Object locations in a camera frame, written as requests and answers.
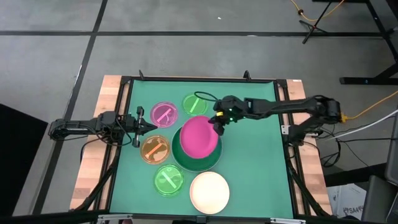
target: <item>wooden table frame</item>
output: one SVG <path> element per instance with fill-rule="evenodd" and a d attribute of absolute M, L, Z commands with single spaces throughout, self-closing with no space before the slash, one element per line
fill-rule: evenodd
<path fill-rule="evenodd" d="M 270 79 L 255 79 L 250 77 L 245 78 L 193 78 L 193 77 L 122 77 L 120 75 L 105 75 L 101 90 L 98 96 L 94 117 L 100 113 L 109 110 L 115 110 L 119 114 L 127 113 L 129 108 L 129 101 L 131 97 L 132 84 L 134 80 L 149 80 L 149 81 L 165 81 L 172 80 L 190 80 L 198 82 L 273 82 L 275 85 L 275 96 L 277 100 L 297 100 L 305 98 L 303 83 L 301 80 L 270 80 Z M 309 117 L 306 113 L 295 114 L 281 114 L 279 116 L 280 122 L 290 124 L 294 120 L 295 124 L 300 124 Z M 90 136 L 89 140 L 94 139 L 95 136 Z M 314 138 L 306 137 L 306 142 L 316 144 Z M 331 207 L 326 190 L 325 180 L 323 178 L 322 166 L 319 159 L 318 150 L 309 145 L 304 144 L 300 147 L 290 147 L 291 155 L 296 156 L 292 159 L 292 163 L 301 178 L 304 179 L 307 189 L 311 192 L 314 199 L 321 205 L 324 211 L 331 214 Z M 70 203 L 70 208 L 76 208 L 94 189 L 100 177 L 105 173 L 110 163 L 113 161 L 115 154 L 119 154 L 120 150 L 115 147 L 107 146 L 101 141 L 95 141 L 85 147 L 83 160 L 80 165 L 80 170 L 75 184 L 75 189 Z M 115 176 L 113 175 L 104 186 L 102 194 L 100 194 L 90 209 L 109 209 L 111 201 L 111 192 L 113 191 L 113 184 Z M 292 207 L 295 214 L 315 215 L 313 210 L 308 206 L 306 200 L 303 200 L 300 189 L 289 179 L 290 194 L 292 197 Z"/>

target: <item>concrete floor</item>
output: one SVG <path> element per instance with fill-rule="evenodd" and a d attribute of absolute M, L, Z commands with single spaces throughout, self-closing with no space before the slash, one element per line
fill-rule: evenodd
<path fill-rule="evenodd" d="M 308 17 L 316 18 L 324 3 L 296 0 Z M 386 28 L 398 22 L 385 1 L 372 1 Z M 0 30 L 92 30 L 101 0 L 2 0 Z M 109 0 L 102 31 L 207 30 L 292 31 L 306 27 L 289 0 Z M 319 24 L 335 32 L 376 32 L 365 5 L 344 4 Z M 392 36 L 398 43 L 398 34 Z M 0 36 L 0 101 L 51 122 L 61 118 L 78 74 L 89 37 Z M 97 37 L 73 119 L 90 119 L 103 75 L 241 77 L 303 80 L 307 96 L 325 95 L 340 101 L 354 115 L 397 90 L 396 86 L 340 85 L 338 78 L 373 77 L 393 63 L 388 46 L 375 38 L 301 37 Z M 397 106 L 393 98 L 358 120 L 339 124 L 343 130 L 370 123 Z M 351 138 L 389 137 L 386 121 Z M 43 212 L 69 208 L 85 140 L 64 144 Z M 15 215 L 31 212 L 32 201 L 52 142 L 45 137 L 21 193 Z M 323 156 L 336 151 L 332 142 L 318 141 Z M 351 148 L 369 165 L 386 162 L 387 141 L 352 142 Z M 343 147 L 336 165 L 343 170 L 363 167 Z M 326 174 L 334 172 L 325 169 Z"/>

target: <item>green plate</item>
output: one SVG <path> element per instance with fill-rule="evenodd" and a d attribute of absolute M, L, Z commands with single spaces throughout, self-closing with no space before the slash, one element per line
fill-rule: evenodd
<path fill-rule="evenodd" d="M 183 184 L 182 170 L 173 164 L 164 165 L 156 172 L 155 188 L 163 196 L 178 194 Z"/>
<path fill-rule="evenodd" d="M 221 153 L 223 152 L 223 142 L 221 138 L 218 138 L 218 144 L 216 149 L 208 156 L 202 159 L 194 159 L 182 150 L 180 144 L 180 131 L 181 128 L 177 130 L 174 134 L 172 141 L 172 154 L 175 161 L 184 169 L 192 171 L 192 172 L 203 172 L 208 169 L 211 169 L 221 157 Z"/>
<path fill-rule="evenodd" d="M 190 116 L 198 116 L 206 113 L 208 109 L 207 102 L 197 98 L 194 94 L 189 94 L 182 101 L 182 108 Z"/>

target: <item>green mat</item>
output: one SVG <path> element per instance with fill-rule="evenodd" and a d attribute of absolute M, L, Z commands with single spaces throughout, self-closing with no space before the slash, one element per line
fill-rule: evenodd
<path fill-rule="evenodd" d="M 178 120 L 169 128 L 158 128 L 141 136 L 143 141 L 153 134 L 161 134 L 171 142 L 173 134 L 191 118 L 182 108 L 189 93 L 206 91 L 222 98 L 226 95 L 265 98 L 275 101 L 272 83 L 215 83 L 215 82 L 152 82 L 134 81 L 129 112 L 137 106 L 146 110 L 144 118 L 150 122 L 150 109 L 160 101 L 171 101 L 178 108 Z M 206 116 L 214 115 L 209 103 Z M 227 206 L 215 215 L 223 217 L 293 218 L 289 185 L 276 115 L 254 121 L 244 119 L 225 127 L 223 154 L 211 171 L 227 181 L 230 198 Z M 164 164 L 175 164 L 170 154 L 159 165 L 144 162 L 139 149 L 131 145 L 121 149 L 118 172 L 110 212 L 149 213 L 163 215 L 202 215 L 192 205 L 189 188 L 198 175 L 184 170 L 185 183 L 174 197 L 163 197 L 154 187 L 156 170 Z"/>

